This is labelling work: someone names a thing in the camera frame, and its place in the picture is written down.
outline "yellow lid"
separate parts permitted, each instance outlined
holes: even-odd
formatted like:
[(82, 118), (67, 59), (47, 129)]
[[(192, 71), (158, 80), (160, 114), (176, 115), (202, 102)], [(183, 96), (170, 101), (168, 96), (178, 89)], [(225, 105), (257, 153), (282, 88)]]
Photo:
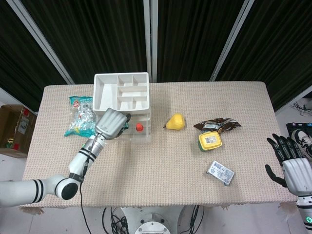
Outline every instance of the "yellow lid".
[(222, 145), (218, 132), (207, 132), (199, 135), (199, 143), (203, 150), (212, 150)]

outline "brown snack wrapper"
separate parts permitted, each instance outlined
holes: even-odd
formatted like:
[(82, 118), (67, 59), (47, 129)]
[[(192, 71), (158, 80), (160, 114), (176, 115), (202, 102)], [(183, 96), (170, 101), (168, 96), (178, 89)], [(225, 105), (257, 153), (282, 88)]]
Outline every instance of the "brown snack wrapper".
[(201, 123), (195, 124), (194, 127), (199, 129), (202, 133), (205, 132), (223, 132), (230, 131), (241, 125), (232, 118), (215, 118), (208, 121), (202, 121)]

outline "cardboard box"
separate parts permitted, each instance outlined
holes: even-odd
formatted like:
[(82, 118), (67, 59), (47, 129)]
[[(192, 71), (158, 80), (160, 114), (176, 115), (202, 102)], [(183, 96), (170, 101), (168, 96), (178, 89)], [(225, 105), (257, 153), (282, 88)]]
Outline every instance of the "cardboard box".
[(21, 105), (0, 108), (0, 154), (27, 157), (37, 116)]

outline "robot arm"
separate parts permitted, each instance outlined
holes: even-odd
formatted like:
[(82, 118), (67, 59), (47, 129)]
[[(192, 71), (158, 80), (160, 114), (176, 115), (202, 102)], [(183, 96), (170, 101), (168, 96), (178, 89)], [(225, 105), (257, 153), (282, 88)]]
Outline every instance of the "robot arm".
[(277, 177), (267, 164), (265, 169), (269, 177), (276, 183), (288, 188), (289, 192), (298, 196), (297, 207), (300, 211), (307, 232), (312, 234), (312, 168), (303, 157), (297, 144), (290, 138), (273, 134), (272, 145), (275, 155), (282, 166), (284, 179)]
[(40, 202), (47, 194), (64, 200), (73, 198), (92, 163), (103, 149), (106, 140), (114, 139), (123, 132), (125, 116), (107, 109), (96, 125), (96, 135), (91, 136), (69, 164), (69, 176), (54, 175), (47, 179), (0, 182), (0, 207), (18, 206)]

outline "table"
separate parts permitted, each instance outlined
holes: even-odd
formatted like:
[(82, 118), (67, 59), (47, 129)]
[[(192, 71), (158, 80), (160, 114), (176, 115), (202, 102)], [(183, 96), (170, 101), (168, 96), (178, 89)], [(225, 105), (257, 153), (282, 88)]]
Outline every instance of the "table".
[[(86, 138), (64, 137), (71, 121), (69, 96), (92, 96), (93, 85), (47, 86), (30, 146), (23, 179), (68, 175), (68, 164)], [(273, 108), (262, 82), (182, 82), (150, 84), (152, 143), (108, 144), (87, 172), (83, 204), (104, 206), (227, 205), (293, 201), (295, 196), (269, 179), (265, 164), (282, 176), (266, 138), (279, 134)], [(174, 113), (182, 113), (186, 128), (163, 129)], [(242, 127), (222, 133), (223, 145), (201, 152), (203, 120), (230, 117)], [(229, 186), (206, 171), (214, 161), (235, 172)], [(47, 195), (32, 207), (77, 207), (71, 200)]]

